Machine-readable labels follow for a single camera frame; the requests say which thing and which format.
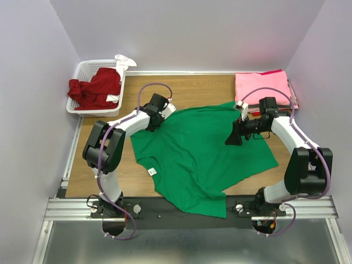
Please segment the green t shirt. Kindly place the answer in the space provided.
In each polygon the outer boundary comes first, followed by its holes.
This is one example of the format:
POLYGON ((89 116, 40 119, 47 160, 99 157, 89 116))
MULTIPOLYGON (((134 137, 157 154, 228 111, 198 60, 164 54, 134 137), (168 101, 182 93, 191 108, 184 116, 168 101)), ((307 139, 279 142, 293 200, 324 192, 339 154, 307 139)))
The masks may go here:
POLYGON ((265 140, 226 145, 239 117, 233 102, 173 113, 153 132, 131 137, 136 161, 177 209, 226 218, 225 190, 278 166, 265 140))

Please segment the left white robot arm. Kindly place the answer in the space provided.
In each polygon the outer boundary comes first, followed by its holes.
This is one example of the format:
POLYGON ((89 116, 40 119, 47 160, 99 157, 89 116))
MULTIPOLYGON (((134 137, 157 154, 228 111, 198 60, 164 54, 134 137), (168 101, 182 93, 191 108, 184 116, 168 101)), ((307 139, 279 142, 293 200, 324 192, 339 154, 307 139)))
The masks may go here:
POLYGON ((123 154, 124 143, 135 133, 155 131, 176 108, 171 98, 157 93, 149 103, 138 106, 129 115, 107 123, 97 121, 84 147, 82 157, 93 170, 100 194, 98 202, 90 206, 91 213, 120 217, 124 212, 123 193, 117 181, 117 167, 123 154))

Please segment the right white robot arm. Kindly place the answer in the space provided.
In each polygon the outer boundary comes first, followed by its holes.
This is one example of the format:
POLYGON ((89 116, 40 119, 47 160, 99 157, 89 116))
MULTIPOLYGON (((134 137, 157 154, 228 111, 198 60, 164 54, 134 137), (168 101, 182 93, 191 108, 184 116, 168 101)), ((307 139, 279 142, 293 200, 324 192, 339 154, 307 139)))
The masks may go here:
POLYGON ((283 202, 298 198, 320 199, 331 184, 333 153, 312 142, 296 126, 293 114, 280 111, 274 97, 260 99, 260 117, 248 117, 248 104, 235 103, 240 117, 233 122, 226 145, 241 146, 263 132, 277 135, 290 153, 284 179, 277 184, 260 188, 252 201, 236 206, 239 213, 264 216, 279 208, 283 202))

